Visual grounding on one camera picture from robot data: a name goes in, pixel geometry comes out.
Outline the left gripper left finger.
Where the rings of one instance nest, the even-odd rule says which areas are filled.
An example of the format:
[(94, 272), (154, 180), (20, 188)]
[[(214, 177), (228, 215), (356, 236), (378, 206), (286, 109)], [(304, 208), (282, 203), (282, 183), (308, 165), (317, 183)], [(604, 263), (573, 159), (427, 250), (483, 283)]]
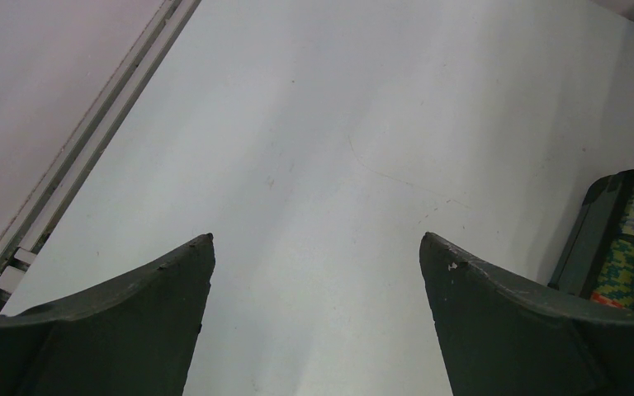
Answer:
[(132, 271), (0, 315), (0, 395), (180, 395), (215, 269), (202, 234)]

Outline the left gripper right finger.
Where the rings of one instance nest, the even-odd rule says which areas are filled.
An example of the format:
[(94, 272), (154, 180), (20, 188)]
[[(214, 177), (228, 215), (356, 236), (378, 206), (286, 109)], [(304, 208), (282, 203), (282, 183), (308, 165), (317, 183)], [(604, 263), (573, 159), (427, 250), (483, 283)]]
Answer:
[(435, 233), (419, 263), (455, 395), (634, 395), (634, 311), (538, 284)]

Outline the black poker set case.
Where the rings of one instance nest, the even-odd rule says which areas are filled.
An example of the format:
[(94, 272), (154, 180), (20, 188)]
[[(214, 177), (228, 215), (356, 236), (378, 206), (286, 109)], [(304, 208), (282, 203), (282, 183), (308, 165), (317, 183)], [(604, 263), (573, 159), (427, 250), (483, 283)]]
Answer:
[(549, 287), (590, 300), (633, 189), (634, 169), (601, 177), (591, 184), (552, 273)]

